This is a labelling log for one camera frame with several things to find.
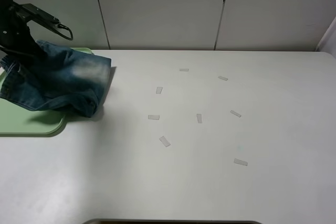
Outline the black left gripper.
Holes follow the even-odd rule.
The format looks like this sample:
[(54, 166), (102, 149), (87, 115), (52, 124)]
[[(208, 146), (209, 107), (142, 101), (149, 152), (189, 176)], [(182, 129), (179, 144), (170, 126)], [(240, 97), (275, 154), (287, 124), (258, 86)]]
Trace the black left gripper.
[(45, 52), (34, 41), (14, 6), (1, 9), (1, 50), (19, 61), (45, 59)]

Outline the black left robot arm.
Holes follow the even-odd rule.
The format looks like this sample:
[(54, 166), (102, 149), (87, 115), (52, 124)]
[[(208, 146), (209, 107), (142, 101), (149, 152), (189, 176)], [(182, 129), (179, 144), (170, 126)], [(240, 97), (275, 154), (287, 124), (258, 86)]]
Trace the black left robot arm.
[(44, 60), (46, 53), (32, 38), (18, 10), (14, 0), (1, 0), (1, 51), (25, 63)]

